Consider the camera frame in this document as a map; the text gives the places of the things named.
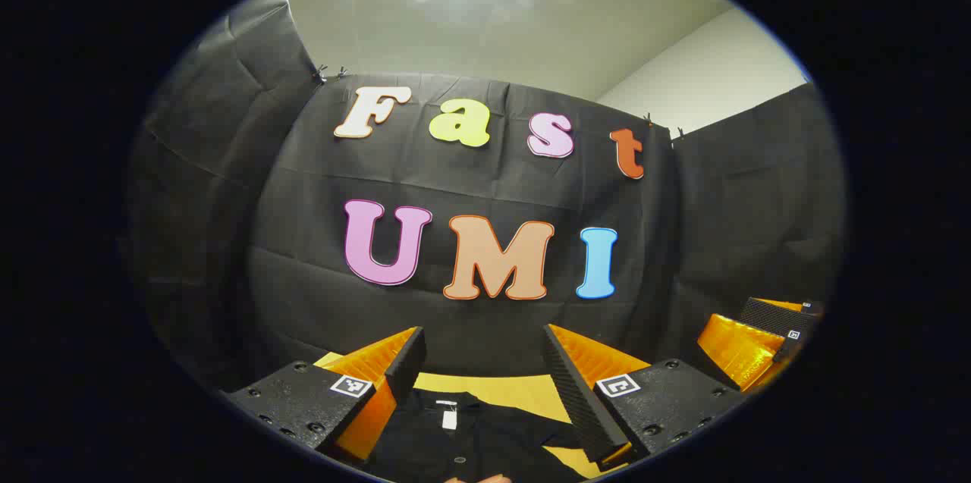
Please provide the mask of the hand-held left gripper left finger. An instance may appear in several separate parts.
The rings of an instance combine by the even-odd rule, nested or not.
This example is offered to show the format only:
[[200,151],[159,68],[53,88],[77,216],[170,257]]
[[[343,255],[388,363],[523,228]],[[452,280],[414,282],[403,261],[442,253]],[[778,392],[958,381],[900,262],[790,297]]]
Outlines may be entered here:
[[424,330],[412,327],[321,365],[289,362],[222,396],[289,441],[354,465],[371,456],[424,361]]

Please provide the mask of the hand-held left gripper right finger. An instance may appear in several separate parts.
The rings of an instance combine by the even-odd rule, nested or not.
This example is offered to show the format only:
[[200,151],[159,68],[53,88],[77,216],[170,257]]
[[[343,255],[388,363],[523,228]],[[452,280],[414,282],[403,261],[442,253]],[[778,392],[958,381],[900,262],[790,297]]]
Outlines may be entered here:
[[680,359],[647,363],[558,325],[543,328],[556,393],[598,469],[652,458],[700,434],[745,397]]

